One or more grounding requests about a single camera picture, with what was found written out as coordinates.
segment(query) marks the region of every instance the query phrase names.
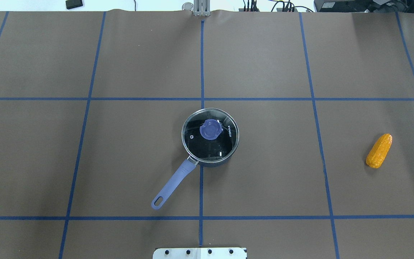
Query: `lid rim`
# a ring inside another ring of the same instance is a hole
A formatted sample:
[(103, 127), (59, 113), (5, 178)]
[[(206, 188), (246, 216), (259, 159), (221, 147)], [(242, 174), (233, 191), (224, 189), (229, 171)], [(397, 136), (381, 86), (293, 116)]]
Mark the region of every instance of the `lid rim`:
[[(229, 153), (227, 156), (223, 157), (222, 159), (215, 160), (215, 161), (203, 160), (203, 159), (200, 159), (199, 157), (195, 156), (194, 154), (192, 154), (192, 152), (191, 152), (191, 151), (189, 151), (188, 147), (186, 146), (186, 142), (185, 142), (185, 140), (184, 140), (184, 130), (185, 130), (186, 125), (188, 124), (189, 120), (191, 120), (191, 118), (193, 118), (194, 116), (198, 115), (199, 113), (204, 112), (205, 110), (216, 110), (216, 111), (218, 111), (218, 112), (225, 113), (225, 115), (226, 115), (226, 116), (227, 116), (227, 117), (228, 117), (228, 118), (232, 121), (232, 123), (233, 123), (233, 125), (234, 125), (234, 127), (235, 127), (235, 129), (236, 129), (236, 138), (235, 138), (236, 140), (235, 140), (235, 144), (234, 144), (233, 148), (231, 149), (230, 153)], [(192, 114), (191, 114), (191, 115), (189, 115), (189, 117), (186, 119), (186, 121), (184, 122), (183, 127), (182, 127), (182, 129), (181, 129), (181, 139), (182, 139), (182, 143), (183, 143), (183, 147), (184, 147), (184, 149), (187, 151), (187, 153), (188, 153), (188, 154), (189, 154), (192, 158), (196, 159), (196, 160), (197, 160), (197, 161), (199, 161), (199, 162), (205, 163), (205, 164), (218, 164), (218, 163), (220, 163), (220, 162), (223, 162), (223, 161), (225, 161), (225, 160), (229, 159), (229, 158), (233, 155), (233, 153), (236, 151), (237, 146), (239, 145), (239, 128), (237, 127), (237, 123), (236, 123), (236, 122), (235, 122), (235, 120), (232, 118), (232, 116), (231, 116), (231, 115), (229, 115), (229, 113), (225, 112), (224, 110), (220, 110), (220, 109), (218, 109), (218, 108), (203, 108), (203, 109), (201, 109), (201, 110), (197, 110), (196, 112), (192, 113)]]

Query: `handle hole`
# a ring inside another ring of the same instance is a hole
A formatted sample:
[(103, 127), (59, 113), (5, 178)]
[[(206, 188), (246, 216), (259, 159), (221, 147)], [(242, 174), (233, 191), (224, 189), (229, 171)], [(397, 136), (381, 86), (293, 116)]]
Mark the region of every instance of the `handle hole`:
[(163, 200), (164, 198), (162, 196), (159, 196), (157, 200), (154, 202), (154, 205), (159, 206)]

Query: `white metal bracket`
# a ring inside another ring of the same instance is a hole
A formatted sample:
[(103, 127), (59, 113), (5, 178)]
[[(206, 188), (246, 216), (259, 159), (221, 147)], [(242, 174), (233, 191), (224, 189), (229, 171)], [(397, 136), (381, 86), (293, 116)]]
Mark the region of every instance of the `white metal bracket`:
[(242, 247), (156, 249), (153, 259), (247, 259)]
[(210, 16), (210, 0), (194, 0), (194, 16)]

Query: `table surface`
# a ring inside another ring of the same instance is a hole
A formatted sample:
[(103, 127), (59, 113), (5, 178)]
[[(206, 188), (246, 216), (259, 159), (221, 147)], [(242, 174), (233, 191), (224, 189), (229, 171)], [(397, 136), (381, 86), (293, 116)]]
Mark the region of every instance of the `table surface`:
[[(208, 107), (237, 151), (153, 210)], [(414, 14), (0, 12), (0, 258), (197, 246), (414, 258)]]
[[(189, 0), (137, 0), (138, 11), (170, 11), (181, 10), (184, 3), (191, 2)], [(113, 9), (121, 10), (134, 10), (133, 0), (83, 0), (84, 6), (74, 8), (71, 11), (83, 12), (83, 11), (106, 11)], [(295, 5), (302, 5), (314, 9), (314, 1), (312, 0), (296, 0), (293, 1)], [(258, 8), (262, 12), (271, 11), (275, 2), (268, 0), (259, 0)], [(211, 0), (210, 10), (230, 10), (238, 11), (239, 8), (244, 7), (242, 0)], [(304, 8), (298, 8), (301, 12), (305, 12)], [(0, 0), (1, 11), (66, 11), (65, 1), (62, 0)]]

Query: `metal plate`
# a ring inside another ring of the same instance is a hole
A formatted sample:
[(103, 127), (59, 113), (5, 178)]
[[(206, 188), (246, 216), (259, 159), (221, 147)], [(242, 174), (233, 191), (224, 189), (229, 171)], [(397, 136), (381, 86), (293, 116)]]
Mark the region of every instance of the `metal plate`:
[(242, 247), (156, 249), (153, 259), (247, 259), (247, 249)]

